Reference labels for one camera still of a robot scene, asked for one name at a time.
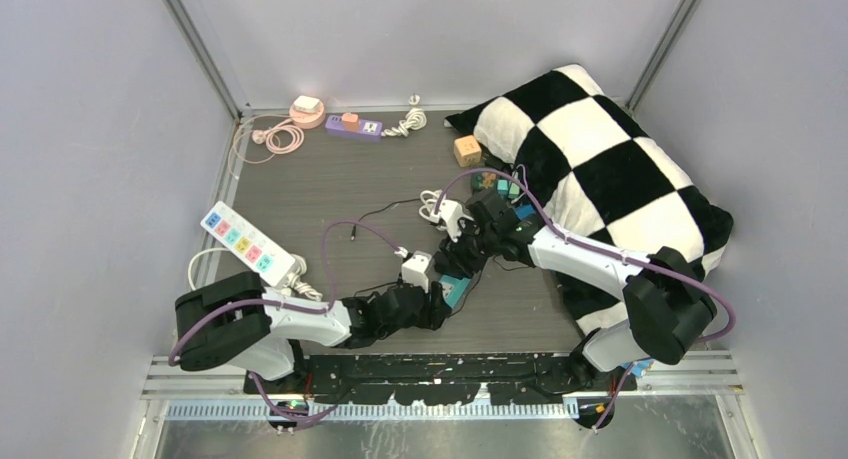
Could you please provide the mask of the teal usb power strip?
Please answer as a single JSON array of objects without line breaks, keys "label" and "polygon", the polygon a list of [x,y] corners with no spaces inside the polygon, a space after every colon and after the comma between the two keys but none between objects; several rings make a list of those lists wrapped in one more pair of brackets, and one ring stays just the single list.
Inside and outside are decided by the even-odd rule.
[{"label": "teal usb power strip", "polygon": [[449,275],[442,275],[439,279],[442,286],[443,300],[451,308],[455,309],[457,304],[465,295],[465,292],[470,285],[469,278],[456,278]]}]

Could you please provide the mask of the black power adapter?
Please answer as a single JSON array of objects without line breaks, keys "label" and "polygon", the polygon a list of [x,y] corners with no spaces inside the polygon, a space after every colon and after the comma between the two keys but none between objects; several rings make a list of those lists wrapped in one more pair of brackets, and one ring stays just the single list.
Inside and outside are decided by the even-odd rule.
[{"label": "black power adapter", "polygon": [[440,249],[434,255],[435,270],[458,279],[471,279],[485,266],[487,258],[467,249]]}]

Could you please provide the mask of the blue cube socket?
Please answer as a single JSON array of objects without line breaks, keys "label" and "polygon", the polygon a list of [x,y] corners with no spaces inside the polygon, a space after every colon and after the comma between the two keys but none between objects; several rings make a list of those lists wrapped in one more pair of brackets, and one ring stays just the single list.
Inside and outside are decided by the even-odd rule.
[{"label": "blue cube socket", "polygon": [[514,209],[516,217],[523,221],[527,217],[533,216],[537,213],[536,208],[532,204],[523,204]]}]

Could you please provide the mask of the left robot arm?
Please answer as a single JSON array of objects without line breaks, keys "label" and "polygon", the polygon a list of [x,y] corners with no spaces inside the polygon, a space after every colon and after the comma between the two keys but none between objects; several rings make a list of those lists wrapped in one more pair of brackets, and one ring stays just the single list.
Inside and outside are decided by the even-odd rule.
[{"label": "left robot arm", "polygon": [[307,377],[294,344],[360,349],[401,329],[437,330],[452,314],[441,283],[428,288],[398,282],[383,292],[327,303],[285,295],[242,272],[180,296],[178,339],[170,366],[199,372],[223,365],[298,391]]}]

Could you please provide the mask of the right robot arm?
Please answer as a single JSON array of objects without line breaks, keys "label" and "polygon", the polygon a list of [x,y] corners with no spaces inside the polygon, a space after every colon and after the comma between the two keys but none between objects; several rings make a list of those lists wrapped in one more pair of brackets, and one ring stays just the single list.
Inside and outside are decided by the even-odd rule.
[{"label": "right robot arm", "polygon": [[494,190],[463,205],[436,200],[422,216],[446,232],[435,256],[438,271],[471,277],[496,256],[591,285],[626,310],[626,318],[594,325],[571,353],[571,376],[596,389],[628,362],[681,361],[717,314],[683,256],[617,249],[548,226],[535,210],[521,212]]}]

